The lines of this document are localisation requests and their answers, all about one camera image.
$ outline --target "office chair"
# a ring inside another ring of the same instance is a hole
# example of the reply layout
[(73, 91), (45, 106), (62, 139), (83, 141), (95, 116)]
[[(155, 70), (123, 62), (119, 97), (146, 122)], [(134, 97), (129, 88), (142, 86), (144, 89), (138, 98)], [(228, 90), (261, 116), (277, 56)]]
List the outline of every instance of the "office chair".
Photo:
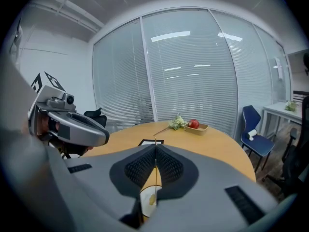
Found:
[(98, 122), (102, 126), (106, 126), (107, 117), (105, 115), (101, 115), (101, 108), (95, 111), (86, 111), (84, 112), (84, 115), (92, 118), (94, 121)]
[(304, 171), (309, 163), (309, 96), (303, 100), (302, 104), (302, 126), (300, 138), (297, 146), (292, 145), (288, 149), (282, 167), (283, 179), (266, 175), (267, 178), (277, 184), (285, 196), (297, 192), (301, 181), (299, 175)]
[(262, 167), (262, 170), (263, 170), (269, 158), (270, 152), (275, 146), (275, 144), (269, 139), (267, 139), (266, 137), (263, 137), (260, 135), (254, 136), (253, 141), (250, 141), (249, 138), (246, 137), (246, 134), (254, 130), (257, 124), (261, 120), (261, 116), (259, 115), (259, 113), (255, 110), (253, 106), (250, 105), (250, 106), (243, 107), (242, 117), (245, 121), (245, 129), (240, 136), (240, 140), (242, 142), (241, 147), (243, 148), (244, 146), (246, 146), (247, 148), (250, 149), (249, 157), (252, 151), (260, 157), (260, 160), (254, 172), (256, 172), (258, 167), (260, 166), (262, 158), (267, 155), (264, 165)]
[(292, 141), (295, 140), (296, 137), (297, 137), (297, 129), (296, 129), (296, 128), (292, 128), (292, 129), (290, 130), (290, 140), (289, 140), (289, 143), (288, 143), (288, 145), (287, 145), (287, 147), (286, 147), (286, 149), (285, 149), (285, 151), (284, 151), (284, 154), (283, 154), (283, 156), (282, 156), (282, 162), (285, 161), (285, 159), (286, 159), (286, 157), (287, 157), (287, 155), (288, 155), (289, 150), (292, 148), (292, 147), (291, 147)]

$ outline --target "white desk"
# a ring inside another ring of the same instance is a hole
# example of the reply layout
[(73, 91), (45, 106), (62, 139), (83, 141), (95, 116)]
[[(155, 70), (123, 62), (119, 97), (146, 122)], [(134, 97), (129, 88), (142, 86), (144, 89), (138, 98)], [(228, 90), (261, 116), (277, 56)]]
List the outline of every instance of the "white desk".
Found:
[(302, 121), (301, 106), (297, 106), (296, 112), (287, 111), (284, 108), (285, 108), (285, 102), (278, 102), (278, 103), (264, 107), (264, 116), (263, 116), (263, 122), (262, 122), (262, 128), (261, 128), (262, 136), (266, 136), (265, 127), (266, 127), (268, 114), (273, 114), (273, 115), (278, 116), (275, 136), (277, 135), (281, 118), (286, 118), (288, 120), (291, 120), (301, 125), (301, 121)]

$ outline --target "glass wall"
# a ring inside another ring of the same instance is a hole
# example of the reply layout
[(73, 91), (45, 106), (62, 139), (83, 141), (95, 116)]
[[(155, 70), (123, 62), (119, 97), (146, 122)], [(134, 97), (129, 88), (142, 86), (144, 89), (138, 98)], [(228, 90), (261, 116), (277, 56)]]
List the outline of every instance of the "glass wall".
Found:
[(94, 45), (93, 82), (109, 132), (154, 121), (153, 112), (159, 121), (179, 113), (238, 141), (244, 106), (262, 114), (291, 96), (283, 48), (269, 34), (198, 9), (147, 15), (103, 37)]
[(270, 65), (272, 86), (274, 92), (273, 102), (286, 102), (286, 100), (290, 100), (290, 98), (288, 97), (291, 95), (291, 93), (289, 92), (291, 87), (290, 76), (288, 73), (289, 70), (287, 68), (288, 64), (285, 56), (282, 55), (283, 50), (281, 52), (281, 46), (279, 46), (278, 43), (274, 40), (274, 38), (271, 37), (264, 30), (260, 29), (259, 27), (256, 27), (256, 30), (261, 37)]
[(242, 108), (252, 105), (260, 115), (264, 106), (272, 104), (269, 64), (263, 45), (253, 25), (234, 16), (213, 12), (224, 32), (234, 59), (238, 85), (238, 128), (242, 127)]
[(237, 83), (233, 61), (208, 11), (143, 18), (158, 120), (196, 118), (233, 136)]
[(109, 132), (154, 120), (140, 20), (94, 45), (93, 83), (97, 108), (106, 115)]

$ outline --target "green vegetable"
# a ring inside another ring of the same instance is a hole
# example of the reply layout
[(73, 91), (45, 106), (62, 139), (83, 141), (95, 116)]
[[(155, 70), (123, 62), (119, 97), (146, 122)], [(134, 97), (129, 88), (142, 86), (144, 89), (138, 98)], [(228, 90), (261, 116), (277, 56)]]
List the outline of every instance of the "green vegetable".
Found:
[(183, 118), (179, 114), (177, 114), (173, 120), (169, 121), (169, 127), (174, 130), (184, 127), (186, 124), (187, 122), (184, 121)]
[(295, 101), (288, 101), (287, 105), (284, 108), (287, 111), (292, 111), (295, 112), (296, 111), (296, 102)]

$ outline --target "blue chair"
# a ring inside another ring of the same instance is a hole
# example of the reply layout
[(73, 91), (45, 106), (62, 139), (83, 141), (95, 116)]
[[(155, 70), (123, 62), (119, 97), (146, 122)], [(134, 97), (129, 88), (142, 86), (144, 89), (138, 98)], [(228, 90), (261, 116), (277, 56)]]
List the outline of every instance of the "blue chair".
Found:
[(253, 151), (255, 154), (257, 154), (260, 157), (260, 160), (255, 168), (255, 171), (257, 171), (258, 167), (260, 166), (261, 160), (264, 156), (267, 155), (265, 163), (262, 167), (262, 170), (264, 169), (266, 162), (268, 160), (268, 157), (270, 155), (271, 150), (275, 146), (275, 144), (270, 141), (269, 139), (262, 137), (260, 135), (254, 136), (254, 140), (250, 141), (249, 138), (246, 137), (246, 134), (252, 130), (255, 129), (257, 124), (261, 120), (261, 116), (259, 113), (254, 109), (253, 106), (245, 106), (242, 109), (242, 116), (245, 120), (245, 129), (243, 133), (241, 134), (240, 140), (242, 142), (242, 148), (244, 146), (248, 147), (250, 149), (249, 157), (251, 155), (251, 152)]

